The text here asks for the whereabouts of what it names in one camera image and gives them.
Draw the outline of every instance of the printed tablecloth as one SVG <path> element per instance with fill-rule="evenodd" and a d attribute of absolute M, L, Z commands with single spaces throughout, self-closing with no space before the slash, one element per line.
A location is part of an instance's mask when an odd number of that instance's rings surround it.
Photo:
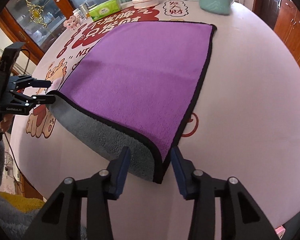
<path fill-rule="evenodd" d="M 128 3 L 114 15 L 98 22 L 87 19 L 76 32 L 62 33 L 33 76 L 62 83 L 98 40 L 121 24 L 214 24 L 218 31 L 210 66 L 179 148 L 196 168 L 215 178 L 236 176 L 277 227 L 300 210 L 300 69 L 260 18 L 238 3 L 231 10 L 230 16 L 220 16 L 192 1 L 160 0 L 141 10 Z M 28 88 L 25 94 L 47 91 Z M 15 118 L 11 142 L 21 171 L 45 198 L 63 178 L 90 177 L 108 164 L 44 106 Z M 128 174 L 122 196 L 109 203 L 114 239 L 186 239 L 192 205 L 179 194 L 171 167 L 161 185 Z M 82 214 L 85 223 L 84 209 Z M 219 239 L 218 223 L 216 231 Z"/>

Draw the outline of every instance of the yellow fabric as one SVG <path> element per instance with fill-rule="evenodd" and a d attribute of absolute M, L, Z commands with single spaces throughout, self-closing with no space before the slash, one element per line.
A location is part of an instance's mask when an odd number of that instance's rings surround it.
<path fill-rule="evenodd" d="M 23 213 L 42 208 L 44 205 L 43 200 L 37 198 L 25 198 L 20 195 L 12 195 L 6 192 L 0 192 L 0 196 Z"/>

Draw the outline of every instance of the black cable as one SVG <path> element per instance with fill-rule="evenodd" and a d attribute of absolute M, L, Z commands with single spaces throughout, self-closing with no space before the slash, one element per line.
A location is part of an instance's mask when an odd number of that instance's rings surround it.
<path fill-rule="evenodd" d="M 14 153 L 13 153 L 13 150 L 12 150 L 12 148 L 11 148 L 11 145 L 10 145 L 10 142 L 9 142 L 9 140 L 8 140 L 8 137 L 7 137 L 7 135 L 6 135 L 6 133 L 4 133 L 4 136 L 6 137 L 6 140 L 7 140 L 7 142 L 8 142 L 8 144 L 9 144 L 9 148 L 10 148 L 10 150 L 11 150 L 11 153 L 12 153 L 12 157 L 13 157 L 13 159 L 14 159 L 14 163 L 16 164 L 16 166 L 17 166 L 17 169 L 20 171 L 20 169 L 19 169 L 19 166 L 18 166 L 18 164 L 17 164 L 17 161 L 16 161 L 16 158 L 14 157 Z M 35 187 L 34 186 L 32 186 L 32 184 L 27 180 L 27 178 L 25 177 L 25 176 L 23 176 L 23 179 L 35 190 L 35 191 L 37 191 L 36 189 L 35 189 Z"/>
<path fill-rule="evenodd" d="M 8 174 L 8 176 L 13 179 L 13 183 L 17 184 L 18 188 L 20 189 L 20 193 L 23 194 L 24 192 L 22 192 L 22 189 L 20 187 L 21 182 L 16 181 L 16 179 L 14 177 L 10 176 L 9 174 Z"/>
<path fill-rule="evenodd" d="M 27 50 L 27 49 L 22 49 L 21 51 L 27 51 L 27 52 L 29 53 L 29 57 L 28 57 L 28 62 L 27 62 L 27 65 L 26 65 L 26 69 L 25 69 L 25 71 L 24 71 L 24 73 L 23 73 L 23 75 L 25 75 L 25 74 L 26 74 L 26 71 L 27 71 L 27 68 L 28 68 L 28 65 L 29 65 L 29 61 L 30 61 L 30 51 Z"/>
<path fill-rule="evenodd" d="M 4 166 L 7 166 L 9 164 L 9 162 L 12 162 L 13 160 L 8 161 L 8 163 L 5 163 Z"/>

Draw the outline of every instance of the gold ornament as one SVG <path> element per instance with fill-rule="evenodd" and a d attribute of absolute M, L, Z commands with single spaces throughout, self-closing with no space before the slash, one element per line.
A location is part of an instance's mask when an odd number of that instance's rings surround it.
<path fill-rule="evenodd" d="M 44 22 L 44 18 L 42 16 L 44 6 L 35 5 L 33 3 L 30 3 L 28 0 L 25 1 L 29 8 L 31 21 L 33 21 L 34 23 L 42 24 L 44 28 L 47 28 L 47 24 Z"/>

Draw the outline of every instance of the black clip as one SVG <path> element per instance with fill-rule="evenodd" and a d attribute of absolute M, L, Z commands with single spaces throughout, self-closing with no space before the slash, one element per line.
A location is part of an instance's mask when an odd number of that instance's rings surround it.
<path fill-rule="evenodd" d="M 178 147 L 171 150 L 171 163 L 180 194 L 194 199 L 188 240 L 214 240 L 215 197 L 221 198 L 222 240 L 278 240 L 271 223 L 240 183 L 214 179 L 185 160 Z"/>
<path fill-rule="evenodd" d="M 56 99 L 54 95 L 33 95 L 31 97 L 18 93 L 18 90 L 35 87 L 48 88 L 51 86 L 49 80 L 38 80 L 32 76 L 11 76 L 8 85 L 0 97 L 0 113 L 29 115 L 36 105 L 53 104 Z"/>
<path fill-rule="evenodd" d="M 130 150 L 124 147 L 106 170 L 91 178 L 65 178 L 32 221 L 23 240 L 80 240 L 81 200 L 88 198 L 89 240 L 113 240 L 107 200 L 122 194 L 130 165 Z"/>

